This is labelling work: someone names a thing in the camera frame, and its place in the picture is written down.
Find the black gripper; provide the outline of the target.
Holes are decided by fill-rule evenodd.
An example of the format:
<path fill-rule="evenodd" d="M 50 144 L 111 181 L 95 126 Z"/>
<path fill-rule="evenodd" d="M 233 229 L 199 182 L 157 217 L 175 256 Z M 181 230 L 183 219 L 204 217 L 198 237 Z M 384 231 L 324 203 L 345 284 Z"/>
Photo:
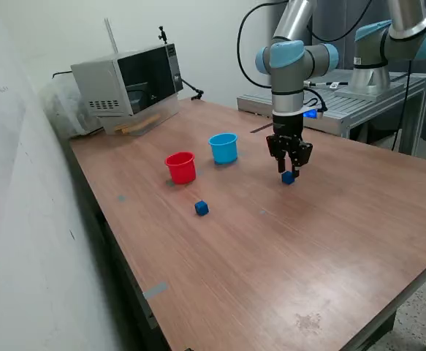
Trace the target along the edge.
<path fill-rule="evenodd" d="M 282 141 L 279 135 L 301 138 L 303 133 L 303 114 L 291 116 L 273 114 L 273 131 L 275 135 L 266 137 L 267 147 L 271 157 L 274 157 L 278 163 L 278 172 L 284 173 L 286 171 L 286 142 Z M 300 168 L 308 163 L 312 150 L 313 145 L 303 140 L 299 140 L 297 144 L 291 147 L 289 158 L 291 159 L 294 178 L 300 175 Z"/>

